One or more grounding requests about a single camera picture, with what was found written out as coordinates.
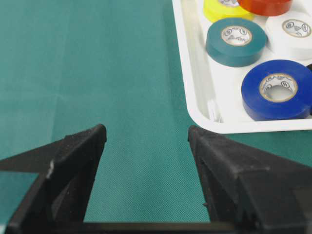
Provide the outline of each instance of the teal electrical tape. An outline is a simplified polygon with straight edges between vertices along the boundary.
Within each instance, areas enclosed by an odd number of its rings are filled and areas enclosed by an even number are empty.
[[[267,36],[260,26],[242,18],[226,18],[208,30],[206,50],[215,61],[230,67],[243,67],[262,55]]]
[[[273,98],[270,90],[278,86],[289,95]],[[312,72],[300,63],[271,60],[253,68],[242,83],[243,105],[254,120],[306,118],[312,107]]]

